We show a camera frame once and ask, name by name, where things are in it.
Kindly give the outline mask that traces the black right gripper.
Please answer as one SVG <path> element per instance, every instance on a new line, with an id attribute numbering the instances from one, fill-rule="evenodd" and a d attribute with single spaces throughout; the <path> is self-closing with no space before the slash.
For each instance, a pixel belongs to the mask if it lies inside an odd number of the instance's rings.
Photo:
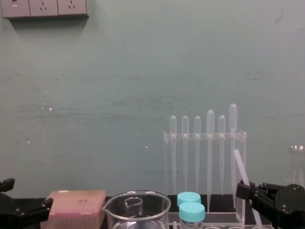
<path id="1" fill-rule="evenodd" d="M 305 188 L 301 185 L 256 185 L 253 182 L 247 185 L 241 180 L 236 196 L 249 202 L 252 209 L 262 215 L 275 213 L 272 225 L 277 229 L 305 227 Z"/>

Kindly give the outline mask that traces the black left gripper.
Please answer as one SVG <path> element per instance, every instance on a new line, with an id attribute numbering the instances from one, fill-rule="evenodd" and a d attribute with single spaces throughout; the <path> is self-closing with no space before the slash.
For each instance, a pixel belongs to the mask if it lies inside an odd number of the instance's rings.
<path id="1" fill-rule="evenodd" d="M 14 188 L 15 179 L 0 182 L 0 228 L 30 229 L 33 222 L 43 222 L 49 217 L 53 198 L 11 198 L 3 192 Z"/>

